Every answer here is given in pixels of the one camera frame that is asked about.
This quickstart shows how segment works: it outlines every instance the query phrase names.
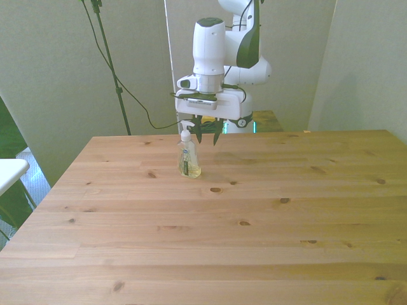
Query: bottle cap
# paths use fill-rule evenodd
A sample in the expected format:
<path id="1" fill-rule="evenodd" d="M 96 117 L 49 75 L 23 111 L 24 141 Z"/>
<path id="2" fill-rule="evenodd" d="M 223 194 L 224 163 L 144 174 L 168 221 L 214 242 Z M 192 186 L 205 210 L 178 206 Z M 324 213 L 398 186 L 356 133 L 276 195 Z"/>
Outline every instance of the bottle cap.
<path id="1" fill-rule="evenodd" d="M 181 132 L 181 140 L 183 142 L 188 142 L 191 140 L 191 133 L 190 131 L 187 129 L 187 126 L 195 126 L 194 123 L 189 122 L 189 121 L 181 121 L 181 124 L 183 125 L 184 130 Z"/>

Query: white table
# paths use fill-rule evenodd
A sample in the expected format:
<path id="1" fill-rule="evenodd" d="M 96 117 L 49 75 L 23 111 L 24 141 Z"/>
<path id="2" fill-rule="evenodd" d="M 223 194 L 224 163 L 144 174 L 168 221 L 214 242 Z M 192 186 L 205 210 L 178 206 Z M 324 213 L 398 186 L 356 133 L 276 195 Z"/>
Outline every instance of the white table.
<path id="1" fill-rule="evenodd" d="M 22 159 L 0 159 L 0 196 L 30 168 Z"/>

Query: plastic bottle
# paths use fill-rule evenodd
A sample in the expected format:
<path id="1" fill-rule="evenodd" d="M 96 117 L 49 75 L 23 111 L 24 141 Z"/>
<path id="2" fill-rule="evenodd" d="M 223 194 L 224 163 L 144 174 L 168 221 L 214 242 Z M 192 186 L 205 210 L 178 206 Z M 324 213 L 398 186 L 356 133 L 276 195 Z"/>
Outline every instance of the plastic bottle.
<path id="1" fill-rule="evenodd" d="M 181 121 L 184 130 L 181 132 L 181 141 L 179 147 L 179 171 L 182 176 L 188 178 L 197 178 L 201 174 L 201 168 L 198 164 L 197 146 L 191 140 L 191 133 L 187 126 L 195 124 L 189 121 Z"/>

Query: wooden table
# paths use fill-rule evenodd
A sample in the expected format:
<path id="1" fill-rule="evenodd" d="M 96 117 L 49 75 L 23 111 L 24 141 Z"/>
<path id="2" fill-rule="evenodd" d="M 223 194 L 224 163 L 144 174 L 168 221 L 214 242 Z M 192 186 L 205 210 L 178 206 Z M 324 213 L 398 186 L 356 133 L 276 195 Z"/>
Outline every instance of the wooden table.
<path id="1" fill-rule="evenodd" d="M 95 137 L 0 252 L 0 304 L 407 304 L 386 131 Z"/>
<path id="2" fill-rule="evenodd" d="M 253 121 L 257 132 L 283 132 L 283 129 L 271 110 L 253 111 Z"/>

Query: white wall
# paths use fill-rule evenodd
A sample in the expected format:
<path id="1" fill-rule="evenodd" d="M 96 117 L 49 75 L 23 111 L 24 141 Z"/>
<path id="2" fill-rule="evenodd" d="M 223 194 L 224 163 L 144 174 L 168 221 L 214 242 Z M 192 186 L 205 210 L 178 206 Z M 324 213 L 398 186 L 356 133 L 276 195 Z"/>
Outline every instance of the white wall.
<path id="1" fill-rule="evenodd" d="M 92 136 L 127 134 L 113 78 L 81 2 L 0 6 L 0 95 L 53 185 Z M 103 0 L 100 9 L 117 75 L 156 125 L 175 122 L 163 0 Z M 141 107 L 123 97 L 134 135 L 176 132 L 152 129 Z"/>
<path id="2" fill-rule="evenodd" d="M 336 0 L 266 0 L 261 42 L 273 67 L 269 83 L 247 86 L 254 110 L 273 110 L 286 131 L 307 128 Z M 232 15 L 217 0 L 166 0 L 174 78 L 192 73 L 195 22 Z"/>
<path id="3" fill-rule="evenodd" d="M 387 129 L 407 143 L 407 1 L 338 0 L 309 129 Z"/>

